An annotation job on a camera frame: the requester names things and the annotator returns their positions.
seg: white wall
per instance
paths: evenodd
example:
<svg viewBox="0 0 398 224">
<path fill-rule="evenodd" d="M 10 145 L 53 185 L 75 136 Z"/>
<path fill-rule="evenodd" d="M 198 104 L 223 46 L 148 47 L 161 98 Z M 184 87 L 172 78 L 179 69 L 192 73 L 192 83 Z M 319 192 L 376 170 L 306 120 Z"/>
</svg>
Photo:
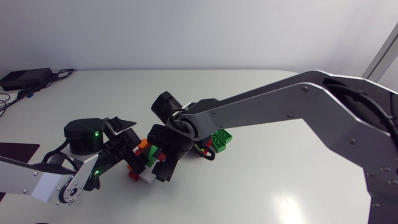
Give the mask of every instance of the white wall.
<svg viewBox="0 0 398 224">
<path fill-rule="evenodd" d="M 0 1 L 0 77 L 12 70 L 311 69 L 360 76 L 398 1 Z"/>
<path fill-rule="evenodd" d="M 398 58 L 394 60 L 378 83 L 398 92 Z"/>
</svg>

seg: green lego brick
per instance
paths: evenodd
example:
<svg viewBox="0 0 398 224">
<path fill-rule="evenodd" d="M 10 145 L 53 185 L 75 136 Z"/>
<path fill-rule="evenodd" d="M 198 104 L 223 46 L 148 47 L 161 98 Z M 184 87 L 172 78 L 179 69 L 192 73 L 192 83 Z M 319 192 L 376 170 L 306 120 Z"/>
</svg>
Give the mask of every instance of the green lego brick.
<svg viewBox="0 0 398 224">
<path fill-rule="evenodd" d="M 225 140 L 225 143 L 228 144 L 232 140 L 232 135 L 225 131 L 224 129 L 220 129 L 216 132 L 221 138 Z"/>
<path fill-rule="evenodd" d="M 156 162 L 156 158 L 154 158 L 152 155 L 156 152 L 157 147 L 156 146 L 151 146 L 150 147 L 150 151 L 149 151 L 149 162 L 146 164 L 147 167 L 152 167 L 154 165 L 154 163 Z"/>
<path fill-rule="evenodd" d="M 221 152 L 226 148 L 225 140 L 217 133 L 212 134 L 211 137 L 213 138 L 211 145 L 216 152 Z"/>
</svg>

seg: red lego brick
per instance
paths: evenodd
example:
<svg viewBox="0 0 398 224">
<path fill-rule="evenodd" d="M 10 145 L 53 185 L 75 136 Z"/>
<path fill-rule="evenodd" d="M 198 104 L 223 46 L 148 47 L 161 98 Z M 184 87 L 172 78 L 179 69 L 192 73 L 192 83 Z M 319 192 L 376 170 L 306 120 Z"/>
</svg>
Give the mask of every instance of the red lego brick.
<svg viewBox="0 0 398 224">
<path fill-rule="evenodd" d="M 138 148 L 138 149 L 136 150 L 136 156 L 138 156 L 140 153 L 142 153 L 142 152 L 143 152 L 143 150 L 144 150 L 144 149 L 140 149 L 140 148 Z"/>
<path fill-rule="evenodd" d="M 137 182 L 137 180 L 139 179 L 139 175 L 137 175 L 135 172 L 131 171 L 129 173 L 129 177 L 131 177 L 131 179 L 133 179 L 135 182 Z"/>
<path fill-rule="evenodd" d="M 213 138 L 210 138 L 210 140 L 206 143 L 206 146 L 207 146 L 207 147 L 210 147 L 212 141 L 213 141 Z"/>
<path fill-rule="evenodd" d="M 157 157 L 157 159 L 158 159 L 159 161 L 164 162 L 164 161 L 166 160 L 166 155 L 163 154 L 163 153 L 161 153 L 160 156 Z"/>
</svg>

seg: lego brick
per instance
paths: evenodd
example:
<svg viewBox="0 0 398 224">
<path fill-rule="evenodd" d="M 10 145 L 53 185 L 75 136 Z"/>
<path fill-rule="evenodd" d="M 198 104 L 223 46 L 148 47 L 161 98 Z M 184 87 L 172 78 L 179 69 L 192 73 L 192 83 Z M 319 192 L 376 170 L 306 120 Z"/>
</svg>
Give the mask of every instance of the lego brick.
<svg viewBox="0 0 398 224">
<path fill-rule="evenodd" d="M 207 146 L 207 147 L 210 147 L 212 141 L 213 141 L 213 138 L 210 136 L 210 140 L 206 143 L 206 146 Z"/>
<path fill-rule="evenodd" d="M 211 135 L 213 138 L 211 145 L 216 152 L 221 152 L 226 148 L 226 143 L 223 138 L 221 138 L 217 133 Z"/>
<path fill-rule="evenodd" d="M 230 135 L 230 133 L 228 133 L 227 131 L 225 131 L 224 129 L 220 129 L 216 132 L 216 134 L 218 134 L 221 138 L 224 139 L 225 144 L 228 144 L 231 140 L 232 140 L 232 135 Z"/>
<path fill-rule="evenodd" d="M 150 146 L 150 143 L 147 141 L 147 139 L 141 140 L 141 143 L 138 144 L 138 148 L 141 150 L 145 149 L 148 146 Z"/>
<path fill-rule="evenodd" d="M 133 171 L 129 172 L 129 177 L 131 177 L 135 182 L 139 179 L 139 176 Z"/>
<path fill-rule="evenodd" d="M 142 171 L 139 174 L 139 178 L 148 184 L 151 184 L 154 179 L 156 178 L 156 175 L 152 173 L 151 168 L 146 168 L 144 171 Z"/>
<path fill-rule="evenodd" d="M 147 167 L 152 167 L 156 162 L 156 158 L 153 157 L 152 155 L 154 155 L 157 150 L 158 148 L 156 146 L 150 147 L 149 156 L 148 156 L 149 162 L 146 164 Z"/>
</svg>

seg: toy blocks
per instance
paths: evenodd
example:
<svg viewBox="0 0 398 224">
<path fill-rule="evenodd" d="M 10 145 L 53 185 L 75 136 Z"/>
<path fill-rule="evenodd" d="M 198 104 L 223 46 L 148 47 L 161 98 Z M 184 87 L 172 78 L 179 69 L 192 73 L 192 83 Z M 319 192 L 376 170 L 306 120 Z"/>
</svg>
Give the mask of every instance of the toy blocks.
<svg viewBox="0 0 398 224">
<path fill-rule="evenodd" d="M 227 143 L 232 140 L 232 135 L 225 131 L 224 129 L 220 129 L 211 135 L 213 146 L 216 152 L 221 152 L 226 148 Z"/>
</svg>

